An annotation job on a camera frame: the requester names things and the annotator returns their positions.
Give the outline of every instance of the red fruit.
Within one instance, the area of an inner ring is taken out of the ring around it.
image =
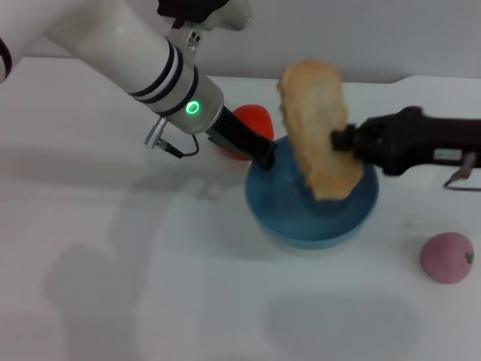
[[[441,233],[427,241],[421,250],[421,265],[426,273],[442,284],[462,281],[474,261],[473,245],[455,232]]]
[[[262,135],[270,141],[274,140],[271,116],[264,107],[260,105],[243,105],[232,113],[257,134]],[[227,152],[227,154],[234,159],[248,160],[233,152]]]

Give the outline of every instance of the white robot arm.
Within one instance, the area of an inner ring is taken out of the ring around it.
[[[247,0],[159,0],[158,13],[174,20],[167,38],[122,0],[2,0],[0,83],[46,35],[160,116],[146,144],[178,155],[161,139],[172,123],[270,168],[274,144],[233,116],[220,88],[194,64],[201,30],[243,29],[251,18]]]

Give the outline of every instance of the blue bowl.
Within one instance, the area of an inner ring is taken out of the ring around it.
[[[374,167],[341,201],[314,199],[298,170],[289,139],[277,140],[276,162],[270,171],[255,163],[246,180],[247,204],[264,230],[284,243],[304,249],[333,247],[354,236],[371,214],[379,194]]]

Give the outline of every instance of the white table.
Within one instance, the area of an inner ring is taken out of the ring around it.
[[[275,80],[214,80],[284,135]],[[345,92],[354,122],[407,105],[481,117],[481,80]],[[451,168],[380,178],[353,240],[293,251],[251,216],[247,163],[204,136],[192,159],[149,150],[155,121],[77,60],[25,59],[0,86],[2,361],[479,359],[481,267],[447,286],[417,260],[445,231],[481,249],[481,194],[442,190]],[[192,149],[175,129],[168,139]]]

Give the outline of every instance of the bread slice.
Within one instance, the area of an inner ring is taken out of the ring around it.
[[[362,162],[332,150],[331,133],[344,130],[347,109],[340,75],[316,60],[287,66],[278,88],[289,142],[316,200],[345,199],[362,178]]]

